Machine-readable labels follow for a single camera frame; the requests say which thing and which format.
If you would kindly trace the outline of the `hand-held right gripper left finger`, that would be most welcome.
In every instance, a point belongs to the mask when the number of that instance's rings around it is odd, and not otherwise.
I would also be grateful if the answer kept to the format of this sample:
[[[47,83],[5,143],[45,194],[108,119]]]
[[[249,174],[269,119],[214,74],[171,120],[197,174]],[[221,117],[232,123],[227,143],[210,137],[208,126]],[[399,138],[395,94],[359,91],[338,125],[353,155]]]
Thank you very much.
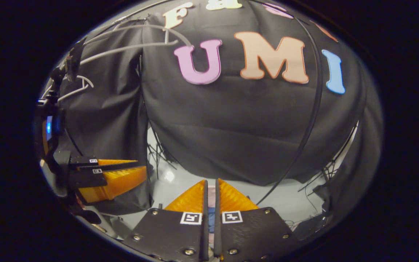
[[[164,209],[150,209],[123,243],[160,261],[208,261],[208,181],[197,182]]]

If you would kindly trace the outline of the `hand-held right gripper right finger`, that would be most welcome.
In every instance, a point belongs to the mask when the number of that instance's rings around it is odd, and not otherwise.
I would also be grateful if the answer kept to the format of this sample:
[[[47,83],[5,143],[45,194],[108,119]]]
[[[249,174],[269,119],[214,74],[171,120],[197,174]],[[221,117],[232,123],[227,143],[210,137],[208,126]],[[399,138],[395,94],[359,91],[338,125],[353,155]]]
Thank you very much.
[[[215,182],[214,256],[221,262],[275,262],[300,240],[272,207],[259,208],[222,179]]]

